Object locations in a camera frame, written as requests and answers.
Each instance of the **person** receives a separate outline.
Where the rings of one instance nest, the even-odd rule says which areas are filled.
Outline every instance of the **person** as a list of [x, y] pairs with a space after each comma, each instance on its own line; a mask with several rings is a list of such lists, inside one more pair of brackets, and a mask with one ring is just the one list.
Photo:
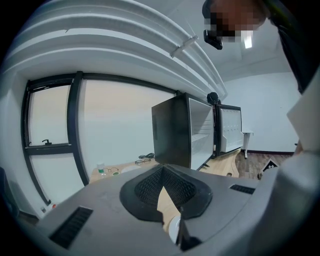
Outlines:
[[314, 28], [319, 23], [317, 11], [309, 0], [206, 0], [202, 6], [203, 17], [210, 19], [212, 40], [256, 30], [270, 19], [278, 28], [301, 94], [320, 64], [318, 29]]

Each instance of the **cable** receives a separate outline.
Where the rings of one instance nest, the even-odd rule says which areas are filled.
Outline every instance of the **cable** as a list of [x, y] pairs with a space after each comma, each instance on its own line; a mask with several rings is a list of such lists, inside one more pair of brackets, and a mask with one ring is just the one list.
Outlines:
[[147, 154], [147, 155], [140, 155], [139, 156], [139, 159], [143, 159], [143, 158], [154, 158], [155, 157], [155, 154], [154, 153], [149, 153], [149, 154]]

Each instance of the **water bottle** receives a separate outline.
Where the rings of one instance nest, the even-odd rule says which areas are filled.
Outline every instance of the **water bottle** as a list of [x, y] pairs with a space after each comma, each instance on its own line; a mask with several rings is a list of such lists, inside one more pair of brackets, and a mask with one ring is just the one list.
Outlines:
[[107, 174], [105, 173], [105, 163], [99, 162], [96, 166], [97, 166], [98, 172], [100, 174], [100, 179], [106, 178]]

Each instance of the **ceiling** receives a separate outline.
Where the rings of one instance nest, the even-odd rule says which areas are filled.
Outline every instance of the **ceiling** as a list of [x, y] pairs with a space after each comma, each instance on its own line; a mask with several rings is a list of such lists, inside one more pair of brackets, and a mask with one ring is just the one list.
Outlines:
[[252, 48], [245, 49], [238, 38], [236, 42], [223, 42], [217, 50], [203, 38], [204, 0], [136, 0], [168, 16], [190, 35], [197, 35], [197, 43], [215, 65], [223, 81], [238, 78], [290, 72], [290, 66], [282, 50], [278, 30], [269, 20], [253, 32]]

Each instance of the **white panel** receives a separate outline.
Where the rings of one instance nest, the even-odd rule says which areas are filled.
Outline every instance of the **white panel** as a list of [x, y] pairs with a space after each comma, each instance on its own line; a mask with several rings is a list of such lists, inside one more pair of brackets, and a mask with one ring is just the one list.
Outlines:
[[59, 204], [84, 187], [72, 153], [30, 156], [33, 170], [52, 204]]
[[240, 110], [220, 109], [221, 114], [221, 151], [229, 152], [242, 147], [244, 134], [241, 132]]
[[29, 136], [31, 146], [68, 143], [67, 103], [70, 85], [34, 92], [30, 97]]
[[129, 83], [84, 80], [79, 133], [88, 175], [98, 162], [118, 165], [153, 153], [151, 107], [173, 96], [172, 93]]
[[214, 121], [211, 106], [189, 98], [191, 119], [191, 169], [197, 170], [213, 154]]

